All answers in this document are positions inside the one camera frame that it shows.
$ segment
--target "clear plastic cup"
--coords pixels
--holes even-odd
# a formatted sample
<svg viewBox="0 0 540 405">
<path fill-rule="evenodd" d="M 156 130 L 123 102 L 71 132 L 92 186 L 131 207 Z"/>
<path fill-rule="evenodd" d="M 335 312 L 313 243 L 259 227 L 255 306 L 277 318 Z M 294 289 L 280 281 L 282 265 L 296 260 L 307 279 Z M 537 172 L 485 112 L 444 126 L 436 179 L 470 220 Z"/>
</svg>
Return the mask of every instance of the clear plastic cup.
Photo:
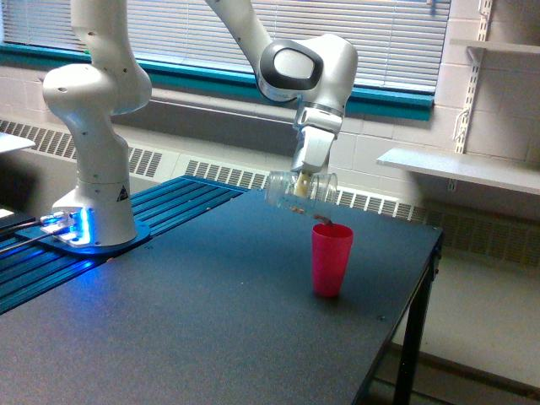
<svg viewBox="0 0 540 405">
<path fill-rule="evenodd" d="M 268 177 L 266 201 L 295 213 L 330 219 L 337 194 L 338 178 L 333 173 L 307 176 L 292 171 L 273 171 Z"/>
</svg>

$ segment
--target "heater vent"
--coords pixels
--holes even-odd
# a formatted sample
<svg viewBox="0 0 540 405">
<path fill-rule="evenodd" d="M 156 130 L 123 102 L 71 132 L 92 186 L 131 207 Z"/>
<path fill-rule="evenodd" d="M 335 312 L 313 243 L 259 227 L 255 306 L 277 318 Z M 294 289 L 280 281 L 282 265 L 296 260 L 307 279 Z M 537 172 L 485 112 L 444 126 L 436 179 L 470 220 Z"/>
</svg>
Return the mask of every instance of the heater vent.
<svg viewBox="0 0 540 405">
<path fill-rule="evenodd" d="M 29 139 L 35 143 L 31 151 L 69 160 L 77 160 L 75 144 L 71 134 L 46 128 L 25 125 L 20 122 L 0 120 L 0 132 Z M 163 154 L 145 149 L 129 149 L 129 172 L 154 178 Z"/>
<path fill-rule="evenodd" d="M 220 181 L 231 186 L 250 189 L 267 187 L 268 172 L 218 161 L 202 161 L 188 157 L 186 172 L 181 173 Z M 398 201 L 397 198 L 339 187 L 337 204 L 370 211 L 419 224 L 443 228 L 447 247 L 470 251 L 523 265 L 540 266 L 540 229 L 518 224 L 502 224 L 498 219 L 483 215 L 467 216 L 446 213 Z"/>
</svg>

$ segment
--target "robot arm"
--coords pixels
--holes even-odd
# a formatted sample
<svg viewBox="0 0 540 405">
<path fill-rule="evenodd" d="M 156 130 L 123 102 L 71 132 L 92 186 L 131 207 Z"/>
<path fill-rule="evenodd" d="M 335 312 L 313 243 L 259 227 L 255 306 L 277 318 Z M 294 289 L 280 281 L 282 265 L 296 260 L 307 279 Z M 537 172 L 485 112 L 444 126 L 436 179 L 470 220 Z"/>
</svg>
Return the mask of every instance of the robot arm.
<svg viewBox="0 0 540 405">
<path fill-rule="evenodd" d="M 294 119 L 298 146 L 292 171 L 321 170 L 339 134 L 354 85 L 358 53 L 348 41 L 323 35 L 272 40 L 250 0 L 206 0 L 253 67 L 260 91 L 273 101 L 299 100 Z"/>
<path fill-rule="evenodd" d="M 77 149 L 77 186 L 53 210 L 77 218 L 75 231 L 61 236 L 69 245 L 119 245 L 137 231 L 127 143 L 114 133 L 111 116 L 145 106 L 152 87 L 129 45 L 126 0 L 72 0 L 71 17 L 92 64 L 54 69 L 43 82 L 46 103 L 66 123 Z"/>
</svg>

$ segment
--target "window blinds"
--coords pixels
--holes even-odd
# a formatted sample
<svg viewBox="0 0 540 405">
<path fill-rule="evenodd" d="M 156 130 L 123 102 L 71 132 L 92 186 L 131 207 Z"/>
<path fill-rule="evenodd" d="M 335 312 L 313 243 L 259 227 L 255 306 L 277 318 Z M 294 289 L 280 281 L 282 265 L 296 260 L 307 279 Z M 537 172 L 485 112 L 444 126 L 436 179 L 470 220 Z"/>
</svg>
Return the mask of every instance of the window blinds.
<svg viewBox="0 0 540 405">
<path fill-rule="evenodd" d="M 128 0 L 138 58 L 250 72 L 223 23 L 203 0 Z M 434 92 L 450 0 L 253 0 L 276 39 L 332 33 L 359 51 L 356 84 Z M 83 50 L 69 0 L 2 0 L 4 40 Z"/>
</svg>

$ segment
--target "teal window frame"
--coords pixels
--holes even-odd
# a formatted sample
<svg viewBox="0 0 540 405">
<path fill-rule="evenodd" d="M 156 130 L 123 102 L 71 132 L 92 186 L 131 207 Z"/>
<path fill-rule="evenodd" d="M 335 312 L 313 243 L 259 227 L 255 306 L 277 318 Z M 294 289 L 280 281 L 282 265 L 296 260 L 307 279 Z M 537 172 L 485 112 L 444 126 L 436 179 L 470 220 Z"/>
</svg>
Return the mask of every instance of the teal window frame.
<svg viewBox="0 0 540 405">
<path fill-rule="evenodd" d="M 90 62 L 90 55 L 81 51 L 41 46 L 0 43 L 0 65 L 9 64 L 36 68 L 58 68 L 74 62 Z M 253 73 L 238 73 L 207 67 L 193 67 L 138 59 L 153 85 L 178 89 L 195 89 L 216 96 L 268 102 L 259 93 Z M 347 103 L 347 116 L 370 114 L 428 121 L 433 110 L 432 94 L 408 93 L 355 86 Z"/>
</svg>

